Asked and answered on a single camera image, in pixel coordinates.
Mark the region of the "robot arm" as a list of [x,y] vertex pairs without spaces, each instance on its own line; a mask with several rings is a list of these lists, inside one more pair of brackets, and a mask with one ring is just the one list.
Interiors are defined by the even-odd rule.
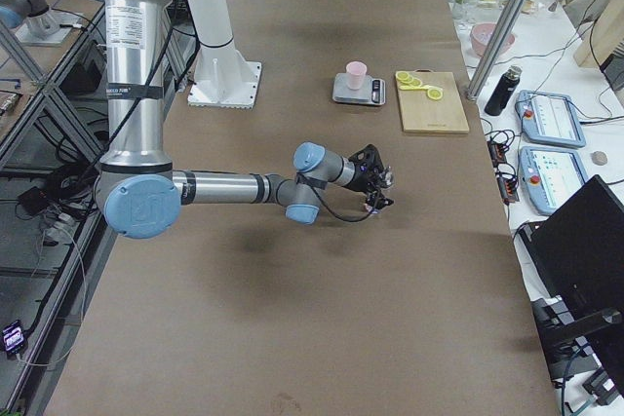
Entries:
[[[377,149],[343,157],[311,142],[293,155],[294,178],[278,174],[175,170],[163,147],[162,61],[171,38],[163,26],[173,0],[100,0],[105,10],[109,139],[94,187],[107,224],[132,239],[160,235],[191,204],[276,204],[310,224],[336,185],[365,196],[365,212],[391,205],[393,181]],[[187,0],[198,42],[191,101],[253,107],[261,64],[237,50],[226,0]]]

